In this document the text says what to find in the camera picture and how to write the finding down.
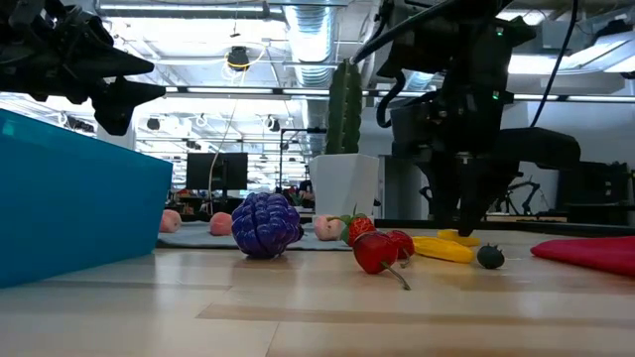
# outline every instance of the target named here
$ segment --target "black monitor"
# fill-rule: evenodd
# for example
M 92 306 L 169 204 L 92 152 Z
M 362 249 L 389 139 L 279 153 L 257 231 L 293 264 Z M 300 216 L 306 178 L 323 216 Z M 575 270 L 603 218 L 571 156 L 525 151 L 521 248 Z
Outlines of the black monitor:
M 209 168 L 214 155 L 188 154 L 187 189 L 208 189 Z M 218 154 L 211 176 L 211 189 L 247 189 L 247 153 Z

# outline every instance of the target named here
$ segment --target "purple plastic fruit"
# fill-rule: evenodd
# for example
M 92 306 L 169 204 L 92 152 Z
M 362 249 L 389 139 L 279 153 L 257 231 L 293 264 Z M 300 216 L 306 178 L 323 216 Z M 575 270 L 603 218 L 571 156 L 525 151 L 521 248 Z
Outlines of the purple plastic fruit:
M 231 232 L 240 251 L 270 259 L 300 239 L 300 214 L 278 193 L 251 193 L 231 213 Z

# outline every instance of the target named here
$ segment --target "red cloth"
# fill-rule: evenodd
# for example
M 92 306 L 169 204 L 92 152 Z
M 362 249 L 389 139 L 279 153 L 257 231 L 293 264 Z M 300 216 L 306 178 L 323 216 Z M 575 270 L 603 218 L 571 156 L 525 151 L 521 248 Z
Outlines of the red cloth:
M 635 237 L 557 239 L 531 251 L 537 257 L 635 277 Z

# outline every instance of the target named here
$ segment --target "white pot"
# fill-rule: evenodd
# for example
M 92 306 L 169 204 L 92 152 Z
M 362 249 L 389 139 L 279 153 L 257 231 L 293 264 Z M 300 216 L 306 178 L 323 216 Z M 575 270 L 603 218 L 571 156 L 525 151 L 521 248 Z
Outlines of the white pot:
M 321 155 L 309 163 L 316 214 L 373 214 L 379 159 L 361 154 Z

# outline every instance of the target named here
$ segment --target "pipe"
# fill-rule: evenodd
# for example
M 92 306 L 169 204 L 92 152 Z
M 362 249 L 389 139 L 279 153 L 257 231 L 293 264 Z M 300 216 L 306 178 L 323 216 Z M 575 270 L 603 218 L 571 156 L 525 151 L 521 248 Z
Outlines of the pipe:
M 417 71 L 410 71 L 410 75 L 406 79 L 406 87 L 408 91 L 424 91 L 435 75 Z
M 171 18 L 182 19 L 285 21 L 285 15 L 280 6 L 269 7 L 253 4 L 214 6 L 213 4 L 180 5 L 176 3 L 107 0 L 96 2 L 95 12 L 106 17 L 165 18 L 169 14 Z
M 334 60 L 335 9 L 320 6 L 285 6 L 289 23 L 289 42 L 296 62 L 329 63 Z M 330 85 L 333 68 L 325 66 L 296 66 L 298 84 L 308 88 Z M 307 128 L 325 127 L 328 102 L 307 100 L 303 106 Z M 315 153 L 322 147 L 323 137 L 307 135 L 309 148 Z

